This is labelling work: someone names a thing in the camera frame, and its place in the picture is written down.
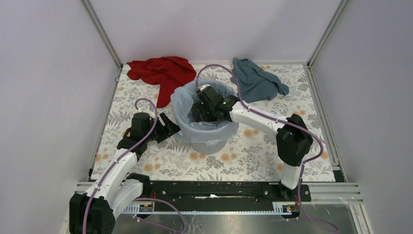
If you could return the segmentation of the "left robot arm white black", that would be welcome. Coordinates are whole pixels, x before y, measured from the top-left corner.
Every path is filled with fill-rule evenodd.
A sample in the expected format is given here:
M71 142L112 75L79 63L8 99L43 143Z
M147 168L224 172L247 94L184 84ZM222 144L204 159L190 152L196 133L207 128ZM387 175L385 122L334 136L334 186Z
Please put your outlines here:
M111 164L83 193L75 193L69 202L71 234L110 234L115 221L135 199L155 198L150 178L131 173L152 141L161 143L180 131L165 113L140 112L133 115L117 145Z

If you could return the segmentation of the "grey plastic trash bin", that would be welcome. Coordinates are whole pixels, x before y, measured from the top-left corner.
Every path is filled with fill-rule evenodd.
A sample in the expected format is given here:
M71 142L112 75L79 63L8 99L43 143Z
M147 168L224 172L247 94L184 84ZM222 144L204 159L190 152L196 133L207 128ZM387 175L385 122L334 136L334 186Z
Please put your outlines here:
M227 143L227 140L217 141L216 143L202 143L202 142L194 142L190 143L189 145L193 148L194 151L204 154L204 155L212 155L219 151L221 151Z

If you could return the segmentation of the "light blue plastic trash bag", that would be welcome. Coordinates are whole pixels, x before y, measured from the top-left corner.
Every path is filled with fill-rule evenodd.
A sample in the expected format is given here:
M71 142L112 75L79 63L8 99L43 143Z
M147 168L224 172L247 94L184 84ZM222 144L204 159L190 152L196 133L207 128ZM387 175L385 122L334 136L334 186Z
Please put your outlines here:
M215 144L237 134L239 124L236 122L227 120L195 122L191 108L195 102L200 100L197 97L195 85L196 81L191 81L175 89L170 96L174 118L181 129L176 139L188 143Z

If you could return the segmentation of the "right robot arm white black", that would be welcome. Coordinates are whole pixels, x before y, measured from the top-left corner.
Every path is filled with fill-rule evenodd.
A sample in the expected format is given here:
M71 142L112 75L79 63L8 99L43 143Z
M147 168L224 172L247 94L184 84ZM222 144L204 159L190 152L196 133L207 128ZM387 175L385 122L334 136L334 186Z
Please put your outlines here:
M296 114L278 117L255 110L236 96L224 98L210 85L196 89L196 95L199 101L191 109L196 122L224 120L241 123L276 140L278 156L284 164L279 193L284 200L293 200L299 194L297 185L303 158L309 153L314 141L302 118Z

